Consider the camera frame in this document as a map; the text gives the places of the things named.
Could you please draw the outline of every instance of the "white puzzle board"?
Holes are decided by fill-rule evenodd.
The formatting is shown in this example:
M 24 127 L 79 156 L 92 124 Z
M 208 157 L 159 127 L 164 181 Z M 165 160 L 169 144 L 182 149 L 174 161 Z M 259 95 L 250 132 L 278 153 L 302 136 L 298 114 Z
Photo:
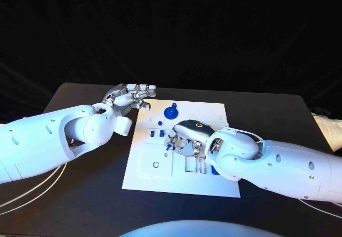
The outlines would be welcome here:
M 152 99 L 146 102 L 152 104 L 152 110 L 139 111 L 123 189 L 240 198 L 239 182 L 213 174 L 211 165 L 204 163 L 204 151 L 195 158 L 185 158 L 167 151 L 164 145 L 172 127 L 184 120 L 200 120 L 214 130 L 229 126 L 226 105 Z M 165 109 L 172 103 L 177 103 L 180 114 L 168 119 Z

